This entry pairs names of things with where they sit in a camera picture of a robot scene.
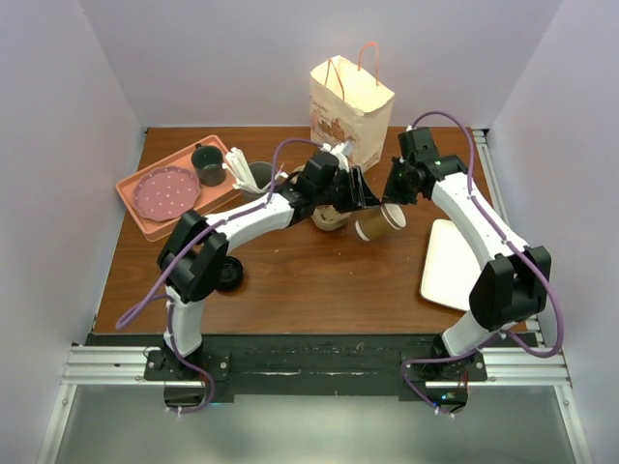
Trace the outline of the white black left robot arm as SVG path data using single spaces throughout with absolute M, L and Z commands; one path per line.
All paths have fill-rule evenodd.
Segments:
M 218 286 L 230 251 L 295 225 L 321 206 L 352 213 L 380 205 L 361 168 L 343 161 L 317 151 L 302 171 L 251 203 L 210 218 L 194 210 L 182 215 L 158 258 L 168 299 L 164 342 L 171 351 L 165 365 L 177 378 L 190 379 L 199 370 L 204 300 Z

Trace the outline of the brown paper coffee cup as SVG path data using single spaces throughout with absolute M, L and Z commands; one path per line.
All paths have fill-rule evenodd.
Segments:
M 406 218 L 398 204 L 384 203 L 367 217 L 355 221 L 355 230 L 365 242 L 375 241 L 406 226 Z

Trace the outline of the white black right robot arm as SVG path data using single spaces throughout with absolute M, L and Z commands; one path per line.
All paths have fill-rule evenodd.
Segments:
M 509 327 L 542 312 L 547 302 L 556 309 L 560 305 L 549 282 L 548 251 L 530 247 L 506 225 L 458 157 L 418 162 L 393 158 L 383 199 L 408 204 L 418 195 L 447 214 L 481 269 L 468 297 L 468 312 L 440 335 L 441 350 L 430 357 L 433 373 L 451 380 L 465 368 L 465 358 L 496 334 L 514 337 Z

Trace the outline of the black plastic cup lid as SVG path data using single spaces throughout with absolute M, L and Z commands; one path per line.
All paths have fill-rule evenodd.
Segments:
M 237 289 L 244 279 L 244 267 L 239 259 L 226 256 L 221 268 L 216 289 L 220 292 L 231 292 Z

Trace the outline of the cream paper takeout bag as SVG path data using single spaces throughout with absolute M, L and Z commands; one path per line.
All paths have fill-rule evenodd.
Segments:
M 373 72 L 362 66 L 370 47 Z M 313 141 L 351 143 L 351 163 L 366 172 L 381 160 L 395 92 L 379 76 L 378 43 L 366 43 L 361 51 L 355 62 L 337 55 L 309 73 L 309 126 Z

